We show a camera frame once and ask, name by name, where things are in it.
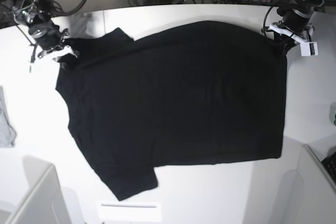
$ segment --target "t-shirt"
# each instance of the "t-shirt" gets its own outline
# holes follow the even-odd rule
[[[253,31],[198,22],[133,41],[69,39],[56,89],[86,160],[119,200],[154,167],[279,158],[287,59]]]

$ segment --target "white table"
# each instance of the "white table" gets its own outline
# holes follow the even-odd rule
[[[60,17],[54,22],[61,29],[69,27],[73,37],[100,37],[120,27],[139,39],[200,20],[223,21],[260,32],[266,11],[261,6],[170,5],[107,10]],[[280,20],[275,10],[269,20]],[[336,145],[336,127],[330,120],[330,107],[336,102],[336,18],[317,14],[313,22],[320,55],[303,58],[299,48],[288,54],[282,158],[156,168],[159,188],[128,201],[160,202],[164,224],[268,223],[281,178],[285,172],[297,169],[302,144],[309,143],[320,158]],[[13,170],[22,170],[20,158],[29,154],[56,165],[61,185],[76,191],[86,222],[98,224],[96,201],[116,198],[89,167],[67,129],[67,106],[55,91],[58,65],[41,61],[29,74],[27,60],[31,51],[16,27],[0,30],[0,86],[17,131],[16,147],[0,150],[0,177],[15,184],[0,181],[0,200],[15,205],[27,189],[24,176]]]

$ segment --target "t-shirt sleeve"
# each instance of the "t-shirt sleeve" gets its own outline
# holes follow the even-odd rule
[[[109,167],[95,169],[100,179],[118,200],[124,200],[146,190],[156,188],[158,181],[153,168],[137,169],[113,175]]]

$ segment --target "white label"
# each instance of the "white label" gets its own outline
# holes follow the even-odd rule
[[[111,202],[97,203],[98,215],[101,221],[140,221],[161,222],[160,203]]]

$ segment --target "gray cloth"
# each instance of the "gray cloth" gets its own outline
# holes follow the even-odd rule
[[[0,87],[0,147],[13,147],[16,132],[9,125],[4,92]]]

